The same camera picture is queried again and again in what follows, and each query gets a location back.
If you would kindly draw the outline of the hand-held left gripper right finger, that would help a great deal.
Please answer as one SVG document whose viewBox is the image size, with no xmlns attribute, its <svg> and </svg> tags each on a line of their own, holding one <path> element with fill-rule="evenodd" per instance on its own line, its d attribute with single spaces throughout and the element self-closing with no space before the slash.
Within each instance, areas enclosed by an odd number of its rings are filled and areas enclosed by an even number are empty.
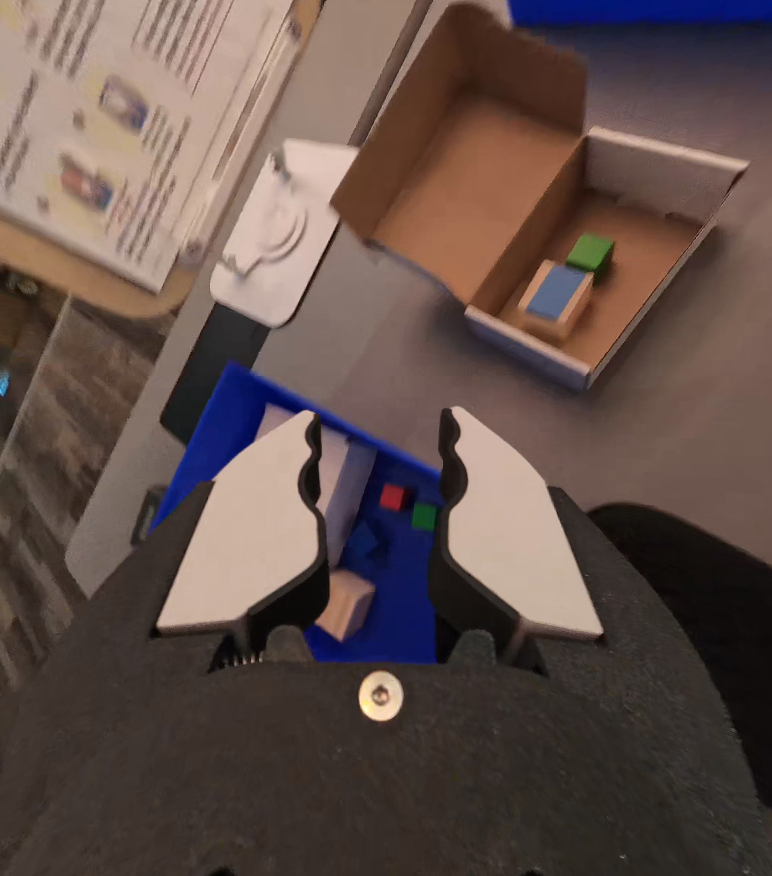
<svg viewBox="0 0 772 876">
<path fill-rule="evenodd" d="M 549 488 L 534 466 L 462 407 L 441 411 L 429 599 L 457 634 L 483 631 L 512 663 L 534 638 L 604 635 Z"/>
</svg>

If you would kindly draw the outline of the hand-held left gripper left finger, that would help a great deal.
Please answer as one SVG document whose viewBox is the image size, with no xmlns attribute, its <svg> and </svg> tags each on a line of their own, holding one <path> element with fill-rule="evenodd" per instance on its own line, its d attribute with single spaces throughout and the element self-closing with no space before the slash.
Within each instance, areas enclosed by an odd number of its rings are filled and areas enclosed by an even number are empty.
<svg viewBox="0 0 772 876">
<path fill-rule="evenodd" d="M 240 624 L 248 641 L 308 627 L 329 601 L 320 495 L 321 420 L 303 410 L 237 454 L 212 481 L 157 617 L 163 635 Z"/>
</svg>

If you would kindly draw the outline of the dark blue wooden cube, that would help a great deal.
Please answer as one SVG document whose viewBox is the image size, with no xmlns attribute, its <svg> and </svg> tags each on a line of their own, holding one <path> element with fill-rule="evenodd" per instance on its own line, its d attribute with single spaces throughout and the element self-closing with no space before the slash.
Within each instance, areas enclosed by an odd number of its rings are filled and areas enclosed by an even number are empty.
<svg viewBox="0 0 772 876">
<path fill-rule="evenodd" d="M 364 565 L 385 567 L 389 558 L 389 537 L 379 521 L 358 520 L 344 547 L 341 565 L 356 568 Z"/>
</svg>

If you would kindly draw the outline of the plain wooden cube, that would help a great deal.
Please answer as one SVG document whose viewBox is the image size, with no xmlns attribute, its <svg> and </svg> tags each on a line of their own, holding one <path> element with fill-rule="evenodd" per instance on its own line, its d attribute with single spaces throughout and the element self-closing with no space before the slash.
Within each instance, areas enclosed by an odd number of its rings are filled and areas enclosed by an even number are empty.
<svg viewBox="0 0 772 876">
<path fill-rule="evenodd" d="M 330 570 L 329 600 L 315 626 L 344 642 L 366 623 L 376 587 L 347 568 Z"/>
</svg>

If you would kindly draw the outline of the blue plastic bin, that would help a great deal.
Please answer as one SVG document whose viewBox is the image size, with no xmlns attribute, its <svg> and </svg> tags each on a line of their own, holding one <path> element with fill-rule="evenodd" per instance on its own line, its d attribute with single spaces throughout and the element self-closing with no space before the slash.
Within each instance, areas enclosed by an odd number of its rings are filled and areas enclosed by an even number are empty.
<svg viewBox="0 0 772 876">
<path fill-rule="evenodd" d="M 237 363 L 229 363 L 216 383 L 150 532 L 198 484 L 212 480 L 253 442 L 267 404 L 290 412 L 312 410 L 327 427 L 360 440 L 376 452 L 352 528 L 358 520 L 379 521 L 388 533 L 389 558 L 382 568 L 348 568 L 376 587 L 366 623 L 344 643 L 310 627 L 305 635 L 313 655 L 321 662 L 435 663 L 435 610 L 427 585 L 433 532 L 413 530 L 411 514 L 416 501 L 442 506 L 439 470 Z M 414 489 L 412 507 L 403 512 L 380 509 L 380 492 L 386 483 Z"/>
<path fill-rule="evenodd" d="M 508 1 L 518 26 L 772 25 L 772 1 Z"/>
</svg>

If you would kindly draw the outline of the blue-faced wooden cube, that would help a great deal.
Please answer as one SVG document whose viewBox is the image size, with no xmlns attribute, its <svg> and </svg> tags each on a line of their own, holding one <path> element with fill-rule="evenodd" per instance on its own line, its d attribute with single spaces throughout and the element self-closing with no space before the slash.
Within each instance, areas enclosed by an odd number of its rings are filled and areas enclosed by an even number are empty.
<svg viewBox="0 0 772 876">
<path fill-rule="evenodd" d="M 549 343 L 566 341 L 591 298 L 595 274 L 544 259 L 515 312 L 522 329 Z"/>
</svg>

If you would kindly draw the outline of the white cardboard mailer box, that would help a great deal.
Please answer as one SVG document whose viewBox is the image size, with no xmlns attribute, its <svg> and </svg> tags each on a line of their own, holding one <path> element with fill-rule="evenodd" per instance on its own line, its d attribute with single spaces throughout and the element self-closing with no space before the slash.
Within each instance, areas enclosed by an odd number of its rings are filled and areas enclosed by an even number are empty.
<svg viewBox="0 0 772 876">
<path fill-rule="evenodd" d="M 293 575 L 316 562 L 321 547 L 313 509 L 300 493 L 302 468 L 311 461 L 305 428 L 310 412 L 290 412 L 267 404 L 265 430 L 229 464 L 239 467 L 241 484 L 250 487 L 263 517 L 255 528 L 263 534 L 273 568 Z M 343 553 L 373 470 L 376 452 L 350 435 L 319 425 L 317 461 L 319 498 L 316 511 L 325 525 L 327 561 L 336 567 Z"/>
<path fill-rule="evenodd" d="M 577 54 L 474 3 L 446 7 L 332 197 L 360 241 L 413 266 L 488 343 L 573 391 L 591 387 L 716 224 L 749 163 L 583 129 Z M 570 337 L 515 312 L 544 259 L 615 241 Z"/>
</svg>

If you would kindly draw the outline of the black mat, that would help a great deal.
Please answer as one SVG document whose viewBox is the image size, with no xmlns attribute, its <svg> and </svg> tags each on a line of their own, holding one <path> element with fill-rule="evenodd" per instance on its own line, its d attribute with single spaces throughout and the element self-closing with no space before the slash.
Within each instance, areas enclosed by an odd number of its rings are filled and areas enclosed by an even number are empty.
<svg viewBox="0 0 772 876">
<path fill-rule="evenodd" d="M 614 503 L 589 515 L 698 651 L 772 808 L 772 566 L 652 507 Z"/>
</svg>

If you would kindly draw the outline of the printed instruction sheet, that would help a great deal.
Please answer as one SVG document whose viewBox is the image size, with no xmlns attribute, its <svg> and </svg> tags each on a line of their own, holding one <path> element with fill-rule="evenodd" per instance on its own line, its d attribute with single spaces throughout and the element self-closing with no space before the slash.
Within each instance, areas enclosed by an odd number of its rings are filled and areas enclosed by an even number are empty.
<svg viewBox="0 0 772 876">
<path fill-rule="evenodd" d="M 0 214 L 159 293 L 292 2 L 0 2 Z"/>
</svg>

